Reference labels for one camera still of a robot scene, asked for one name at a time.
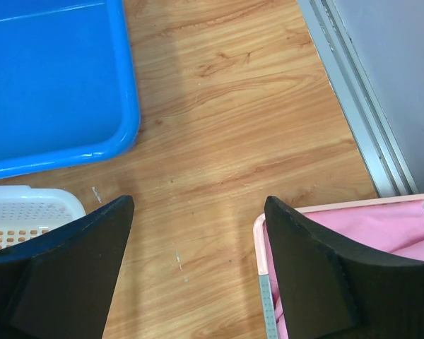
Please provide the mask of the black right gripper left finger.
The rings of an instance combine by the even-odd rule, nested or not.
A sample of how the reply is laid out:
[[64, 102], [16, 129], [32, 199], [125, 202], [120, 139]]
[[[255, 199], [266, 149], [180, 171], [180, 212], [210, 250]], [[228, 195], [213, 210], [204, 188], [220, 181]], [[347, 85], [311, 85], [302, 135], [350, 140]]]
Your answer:
[[0, 338], [101, 338], [134, 216], [105, 206], [0, 250]]

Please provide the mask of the white perforated plastic basket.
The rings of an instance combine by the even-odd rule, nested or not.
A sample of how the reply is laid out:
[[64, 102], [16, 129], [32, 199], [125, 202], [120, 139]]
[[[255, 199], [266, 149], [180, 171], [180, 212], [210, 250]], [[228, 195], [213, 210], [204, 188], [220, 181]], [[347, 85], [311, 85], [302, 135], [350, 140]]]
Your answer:
[[25, 185], [0, 186], [0, 250], [85, 215], [82, 203], [68, 191]]

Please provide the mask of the large blue plastic tub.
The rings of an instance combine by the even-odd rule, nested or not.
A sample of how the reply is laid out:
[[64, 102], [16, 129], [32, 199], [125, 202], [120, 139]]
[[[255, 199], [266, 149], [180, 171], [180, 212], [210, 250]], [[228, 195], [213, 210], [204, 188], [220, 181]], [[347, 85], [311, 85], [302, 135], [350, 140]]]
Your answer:
[[140, 121], [122, 1], [0, 1], [0, 179], [109, 160]]

